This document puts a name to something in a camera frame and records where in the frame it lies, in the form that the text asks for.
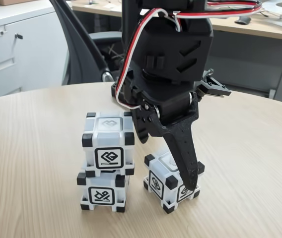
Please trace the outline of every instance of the black bracket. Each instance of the black bracket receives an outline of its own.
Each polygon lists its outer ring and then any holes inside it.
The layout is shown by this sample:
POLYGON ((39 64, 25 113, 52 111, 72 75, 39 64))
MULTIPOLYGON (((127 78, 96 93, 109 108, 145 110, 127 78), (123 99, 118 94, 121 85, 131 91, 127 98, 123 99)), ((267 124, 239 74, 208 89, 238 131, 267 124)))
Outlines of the black bracket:
POLYGON ((231 91, 225 85, 219 83, 216 79, 211 77, 213 70, 205 71, 203 79, 194 83, 195 91, 197 93, 199 102, 204 95, 224 97, 229 96, 231 91))
POLYGON ((164 138, 188 190, 195 190, 199 171, 191 130, 192 123, 199 117, 198 98, 195 92, 192 95, 193 100, 186 115, 167 125, 162 125, 157 108, 146 101, 139 109, 132 111, 141 142, 147 141, 148 133, 164 138))

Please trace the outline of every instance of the drawer handle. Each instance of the drawer handle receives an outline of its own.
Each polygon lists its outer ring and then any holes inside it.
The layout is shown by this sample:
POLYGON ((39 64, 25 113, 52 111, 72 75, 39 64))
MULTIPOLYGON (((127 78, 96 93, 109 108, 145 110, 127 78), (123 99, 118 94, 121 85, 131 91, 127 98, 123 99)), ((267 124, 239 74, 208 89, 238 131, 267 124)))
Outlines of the drawer handle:
POLYGON ((23 40, 23 36, 18 33, 15 34, 15 38, 23 40))

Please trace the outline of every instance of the stacked cubes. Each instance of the stacked cubes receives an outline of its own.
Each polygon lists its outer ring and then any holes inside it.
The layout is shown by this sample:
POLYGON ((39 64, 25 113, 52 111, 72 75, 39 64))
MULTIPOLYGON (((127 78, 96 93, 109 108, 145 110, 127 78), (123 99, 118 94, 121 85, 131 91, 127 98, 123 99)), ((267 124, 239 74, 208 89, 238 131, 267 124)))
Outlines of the stacked cubes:
POLYGON ((85 160, 77 177, 83 186, 82 210, 111 206, 124 212, 129 176, 135 172, 135 137, 130 112, 88 113, 82 146, 85 160))

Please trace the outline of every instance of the white wire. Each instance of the white wire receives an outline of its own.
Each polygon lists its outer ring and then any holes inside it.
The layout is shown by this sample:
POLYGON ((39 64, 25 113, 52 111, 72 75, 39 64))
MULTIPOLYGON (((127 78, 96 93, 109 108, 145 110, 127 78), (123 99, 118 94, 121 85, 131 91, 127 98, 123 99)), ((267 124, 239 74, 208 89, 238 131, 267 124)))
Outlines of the white wire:
POLYGON ((252 15, 252 14, 255 14, 255 13, 258 13, 260 12, 262 9, 259 8, 258 10, 256 11, 253 11, 253 12, 248 12, 248 13, 237 13, 237 14, 228 14, 228 15, 198 15, 198 16, 195 16, 195 15, 176 15, 175 18, 182 18, 182 19, 202 19, 202 18, 226 18, 226 17, 234 17, 234 16, 249 16, 249 15, 252 15))
MULTIPOLYGON (((131 106, 129 106, 129 105, 126 105, 126 104, 120 102, 120 100, 119 100, 119 94, 120 94, 122 85, 123 85, 123 83, 124 83, 124 81, 125 81, 125 79, 126 79, 126 76, 127 76, 127 73, 128 73, 128 69, 129 69, 129 65, 130 65, 130 63, 131 63, 132 55, 133 55, 133 53, 134 53, 134 51, 135 51, 135 48, 136 48, 136 46, 137 46, 139 37, 140 37, 140 35, 141 35, 141 33, 142 33, 144 27, 147 25, 147 23, 148 23, 156 14, 158 14, 159 12, 163 12, 163 13, 165 14, 165 17, 166 17, 166 18, 169 17, 169 14, 167 13, 166 10, 159 8, 159 9, 153 11, 153 13, 151 13, 151 14, 149 15, 149 17, 146 19, 146 21, 141 24, 140 30, 138 31, 138 34, 137 34, 137 36, 136 36, 136 40, 135 40, 134 44, 131 46, 131 49, 130 49, 130 56, 129 56, 129 58, 127 58, 127 61, 128 61, 127 66, 126 66, 125 68, 123 68, 123 71, 124 71, 124 72, 123 72, 123 77, 122 77, 121 81, 120 81, 120 79, 118 80, 119 85, 118 85, 118 88, 116 89, 116 100, 117 100, 118 104, 120 104, 121 106, 123 106, 123 107, 125 107, 125 108, 131 109, 131 110, 132 110, 132 109, 137 109, 137 108, 139 108, 140 106, 131 107, 131 106)), ((175 22, 175 24, 176 24, 178 30, 180 30, 180 25, 178 24, 177 20, 174 20, 174 22, 175 22)))
POLYGON ((251 5, 245 5, 245 4, 224 4, 224 5, 207 5, 207 9, 209 8, 220 8, 220 7, 250 7, 251 5))
POLYGON ((177 30, 178 32, 181 31, 181 25, 180 25, 180 23, 178 22, 177 19, 172 18, 172 17, 169 17, 169 16, 166 17, 166 19, 169 19, 170 21, 173 21, 173 22, 176 24, 176 30, 177 30))

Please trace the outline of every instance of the table surface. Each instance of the table surface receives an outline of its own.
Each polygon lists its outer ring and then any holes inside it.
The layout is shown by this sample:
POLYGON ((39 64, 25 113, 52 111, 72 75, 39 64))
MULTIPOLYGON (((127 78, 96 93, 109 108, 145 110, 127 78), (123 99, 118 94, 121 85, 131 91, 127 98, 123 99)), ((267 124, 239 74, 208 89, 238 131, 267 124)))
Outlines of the table surface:
MULTIPOLYGON (((97 2, 98 4, 88 5, 88 0, 75 0, 72 2, 72 9, 76 11, 121 17, 122 13, 120 11, 113 11, 112 8, 105 7, 109 5, 109 2, 113 5, 120 6, 120 0, 98 0, 97 2)), ((211 22, 213 28, 219 31, 282 39, 282 27, 264 22, 266 18, 260 14, 253 15, 252 21, 248 25, 236 24, 234 21, 237 19, 238 17, 231 17, 228 19, 213 18, 211 19, 211 22)))
POLYGON ((282 237, 282 103, 238 92, 200 102, 192 131, 206 169, 197 199, 167 215, 143 188, 144 156, 164 144, 150 138, 136 140, 126 212, 82 211, 85 115, 123 110, 110 85, 0 97, 0 237, 282 237))

